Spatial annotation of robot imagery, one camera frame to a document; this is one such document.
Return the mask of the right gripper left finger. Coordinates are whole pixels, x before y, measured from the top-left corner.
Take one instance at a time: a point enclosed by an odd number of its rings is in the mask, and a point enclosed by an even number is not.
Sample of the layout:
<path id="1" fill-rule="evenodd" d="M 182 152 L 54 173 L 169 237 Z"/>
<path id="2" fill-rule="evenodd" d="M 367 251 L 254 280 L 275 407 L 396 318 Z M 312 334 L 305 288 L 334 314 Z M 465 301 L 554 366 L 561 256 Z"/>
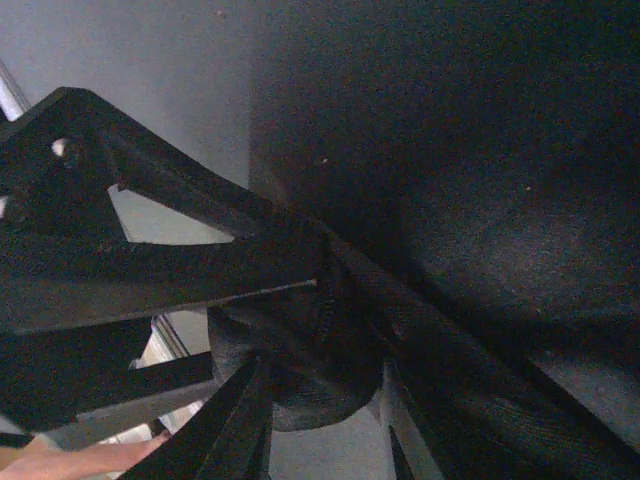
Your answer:
<path id="1" fill-rule="evenodd" d="M 123 479 L 267 479 L 273 431 L 271 364 L 252 359 Z"/>

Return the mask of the black necktie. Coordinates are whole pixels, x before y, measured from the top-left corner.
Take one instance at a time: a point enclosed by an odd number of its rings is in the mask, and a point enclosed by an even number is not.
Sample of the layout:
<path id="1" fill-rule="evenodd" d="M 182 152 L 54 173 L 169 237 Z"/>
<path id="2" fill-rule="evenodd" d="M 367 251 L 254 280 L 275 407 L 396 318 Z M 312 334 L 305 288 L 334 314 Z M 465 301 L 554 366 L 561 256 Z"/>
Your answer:
<path id="1" fill-rule="evenodd" d="M 250 356 L 273 364 L 279 432 L 337 424 L 364 406 L 382 411 L 384 361 L 438 391 L 472 479 L 635 479 L 639 434 L 612 401 L 630 382 L 604 382 L 579 358 L 575 335 L 482 344 L 366 258 L 326 241 L 315 282 L 207 311 L 218 380 Z"/>

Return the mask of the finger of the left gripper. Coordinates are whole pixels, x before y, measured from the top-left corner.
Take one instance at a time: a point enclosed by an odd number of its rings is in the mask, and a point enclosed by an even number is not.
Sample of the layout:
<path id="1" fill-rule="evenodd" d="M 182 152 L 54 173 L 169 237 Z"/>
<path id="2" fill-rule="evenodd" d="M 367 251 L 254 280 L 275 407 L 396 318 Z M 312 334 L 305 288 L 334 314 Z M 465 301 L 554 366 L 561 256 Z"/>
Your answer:
<path id="1" fill-rule="evenodd" d="M 1 413 L 28 432 L 112 435 L 213 390 L 203 317 L 1 337 Z"/>
<path id="2" fill-rule="evenodd" d="M 315 282 L 325 236 L 60 88 L 1 129 L 1 328 L 49 332 Z"/>

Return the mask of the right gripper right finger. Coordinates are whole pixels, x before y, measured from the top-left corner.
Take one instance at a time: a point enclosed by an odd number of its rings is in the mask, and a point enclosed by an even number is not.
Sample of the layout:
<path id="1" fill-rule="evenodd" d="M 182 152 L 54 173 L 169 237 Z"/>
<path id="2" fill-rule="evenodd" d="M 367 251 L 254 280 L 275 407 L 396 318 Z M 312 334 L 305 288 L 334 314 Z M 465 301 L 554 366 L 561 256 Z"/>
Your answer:
<path id="1" fill-rule="evenodd" d="M 446 423 L 438 391 L 387 359 L 382 427 L 389 479 L 472 479 L 475 468 Z"/>

